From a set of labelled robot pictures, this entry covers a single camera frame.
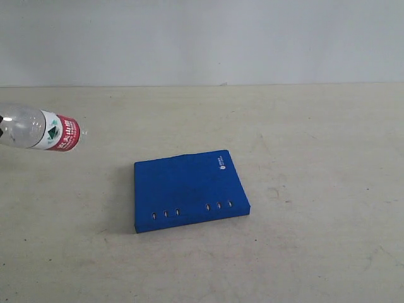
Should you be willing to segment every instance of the plastic bottle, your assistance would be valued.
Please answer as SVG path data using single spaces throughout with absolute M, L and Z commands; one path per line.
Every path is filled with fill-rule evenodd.
M 0 144 L 66 152 L 83 134 L 72 118 L 27 105 L 0 103 Z

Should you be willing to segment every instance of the blue box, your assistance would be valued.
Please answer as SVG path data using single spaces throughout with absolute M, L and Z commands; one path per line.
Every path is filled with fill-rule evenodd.
M 134 192 L 137 233 L 250 213 L 228 150 L 136 162 Z

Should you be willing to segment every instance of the beige table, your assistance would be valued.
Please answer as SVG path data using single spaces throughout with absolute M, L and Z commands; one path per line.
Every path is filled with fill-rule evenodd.
M 404 300 L 404 85 L 2 88 L 76 117 L 0 147 L 0 302 Z M 248 217 L 136 235 L 133 163 L 227 148 Z

